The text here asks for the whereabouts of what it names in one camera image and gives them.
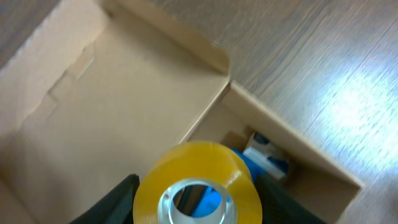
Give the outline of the cardboard box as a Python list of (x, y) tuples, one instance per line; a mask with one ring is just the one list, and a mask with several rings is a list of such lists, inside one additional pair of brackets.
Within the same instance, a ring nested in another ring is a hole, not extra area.
[(232, 81), (221, 48), (145, 1), (62, 1), (1, 69), (1, 222), (70, 223), (179, 144), (243, 153), (255, 132), (290, 162), (265, 174), (337, 222), (363, 183)]

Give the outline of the blue whiteboard eraser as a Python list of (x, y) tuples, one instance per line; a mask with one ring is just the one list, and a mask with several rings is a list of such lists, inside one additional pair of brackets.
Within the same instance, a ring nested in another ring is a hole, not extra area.
[[(266, 173), (266, 171), (262, 167), (258, 166), (242, 152), (238, 151), (237, 148), (232, 147), (231, 150), (234, 151), (244, 161), (249, 169), (253, 182), (256, 181), (257, 177), (260, 174)], [(203, 218), (205, 216), (208, 216), (218, 208), (220, 202), (220, 193), (216, 191), (213, 187), (206, 187), (204, 193), (201, 196), (201, 199), (197, 203), (195, 209), (190, 214), (190, 216), (194, 218)]]

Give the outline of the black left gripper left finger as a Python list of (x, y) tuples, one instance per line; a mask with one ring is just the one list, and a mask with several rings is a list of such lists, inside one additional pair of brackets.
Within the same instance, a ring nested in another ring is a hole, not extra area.
[(70, 224), (133, 224), (132, 210), (139, 185), (138, 175), (128, 175)]

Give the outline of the yellow tape roll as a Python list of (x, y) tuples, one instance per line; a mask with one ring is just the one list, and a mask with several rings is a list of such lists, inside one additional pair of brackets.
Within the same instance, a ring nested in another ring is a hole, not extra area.
[[(192, 185), (215, 189), (216, 209), (191, 217), (177, 209), (174, 197)], [(261, 223), (261, 201), (245, 162), (230, 148), (215, 142), (191, 141), (167, 151), (154, 163), (138, 187), (134, 223)]]

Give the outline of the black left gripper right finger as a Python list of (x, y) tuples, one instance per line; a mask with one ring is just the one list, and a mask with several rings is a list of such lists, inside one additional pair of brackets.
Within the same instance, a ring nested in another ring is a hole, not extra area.
[(262, 224), (325, 224), (267, 174), (257, 177), (255, 188), (262, 205)]

